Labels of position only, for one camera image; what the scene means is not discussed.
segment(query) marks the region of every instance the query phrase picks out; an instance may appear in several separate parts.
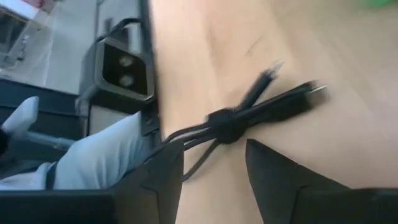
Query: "gray floor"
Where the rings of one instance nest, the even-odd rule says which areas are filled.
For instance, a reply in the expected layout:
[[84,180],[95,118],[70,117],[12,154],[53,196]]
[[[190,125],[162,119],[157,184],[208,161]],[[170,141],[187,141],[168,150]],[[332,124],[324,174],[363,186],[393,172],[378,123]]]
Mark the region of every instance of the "gray floor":
[[[43,29],[30,40],[27,58],[16,68],[0,71],[0,78],[28,83],[66,93],[79,93],[83,57],[97,36],[104,34],[104,21],[113,24],[138,16],[138,0],[66,0],[58,3]],[[140,52],[139,27],[130,28],[130,50]],[[125,114],[94,107],[91,132],[95,133],[125,117]]]

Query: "green object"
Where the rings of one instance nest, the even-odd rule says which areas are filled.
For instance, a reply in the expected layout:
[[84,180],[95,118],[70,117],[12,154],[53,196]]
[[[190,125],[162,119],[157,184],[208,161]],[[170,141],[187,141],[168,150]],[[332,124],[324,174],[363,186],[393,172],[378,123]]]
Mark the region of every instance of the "green object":
[[383,6],[393,0],[366,0],[370,6]]

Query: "jeans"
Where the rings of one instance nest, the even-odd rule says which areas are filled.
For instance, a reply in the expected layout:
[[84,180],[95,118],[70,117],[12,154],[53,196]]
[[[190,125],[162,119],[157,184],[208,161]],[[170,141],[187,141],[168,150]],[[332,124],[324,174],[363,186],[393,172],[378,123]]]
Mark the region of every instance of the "jeans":
[[58,162],[53,188],[105,189],[119,182],[150,155],[140,128],[136,113],[74,143]]

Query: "person's leg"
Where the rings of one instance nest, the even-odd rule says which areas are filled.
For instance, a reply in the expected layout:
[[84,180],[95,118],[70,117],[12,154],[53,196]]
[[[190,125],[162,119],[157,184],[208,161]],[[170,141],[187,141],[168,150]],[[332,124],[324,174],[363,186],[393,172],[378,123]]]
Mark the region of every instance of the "person's leg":
[[136,113],[74,143],[58,162],[54,189],[105,189],[142,164],[150,149],[140,118]]

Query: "wooden desk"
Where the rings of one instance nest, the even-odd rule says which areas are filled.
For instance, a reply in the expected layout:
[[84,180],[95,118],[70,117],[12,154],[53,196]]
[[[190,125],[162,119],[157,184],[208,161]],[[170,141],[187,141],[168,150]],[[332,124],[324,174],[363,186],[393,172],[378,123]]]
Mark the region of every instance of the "wooden desk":
[[[165,136],[237,105],[257,74],[283,59],[264,98],[316,79],[331,101],[246,137],[350,187],[398,187],[398,4],[152,0],[152,10]],[[262,223],[245,143],[220,147],[183,185],[177,223]],[[186,153],[186,169],[206,147]]]

